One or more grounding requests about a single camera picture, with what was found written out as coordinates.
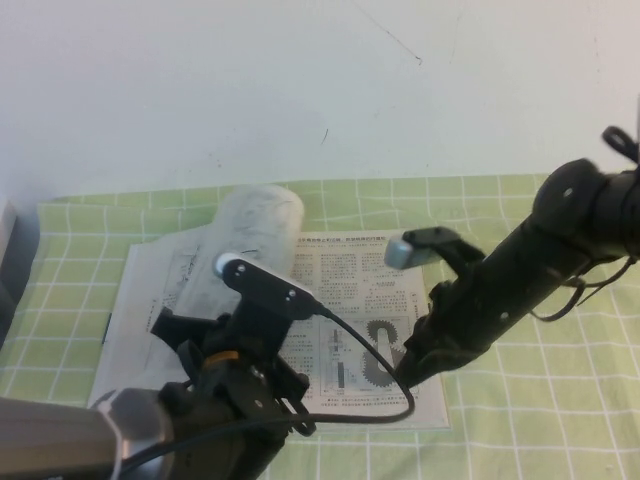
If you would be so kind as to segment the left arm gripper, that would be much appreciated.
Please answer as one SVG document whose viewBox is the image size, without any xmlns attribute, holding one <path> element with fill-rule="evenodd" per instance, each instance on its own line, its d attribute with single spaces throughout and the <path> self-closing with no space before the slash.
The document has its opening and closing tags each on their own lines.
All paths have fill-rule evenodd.
<svg viewBox="0 0 640 480">
<path fill-rule="evenodd" d="M 188 377 L 163 387 L 163 405 L 176 416 L 213 401 L 227 404 L 241 419 L 306 415 L 302 399 L 309 378 L 279 356 L 292 323 L 272 313 L 206 320 L 163 307 L 150 333 L 177 354 Z"/>
</svg>

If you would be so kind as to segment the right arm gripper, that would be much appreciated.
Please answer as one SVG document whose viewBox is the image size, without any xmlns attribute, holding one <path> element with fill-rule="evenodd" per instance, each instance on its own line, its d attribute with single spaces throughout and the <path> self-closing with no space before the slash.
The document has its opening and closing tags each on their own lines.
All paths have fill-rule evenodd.
<svg viewBox="0 0 640 480">
<path fill-rule="evenodd" d="M 488 349 L 488 284 L 499 278 L 501 261 L 487 258 L 454 281 L 438 283 L 430 292 L 429 312 L 419 318 L 405 342 L 396 375 L 415 387 L 441 372 L 457 370 Z"/>
</svg>

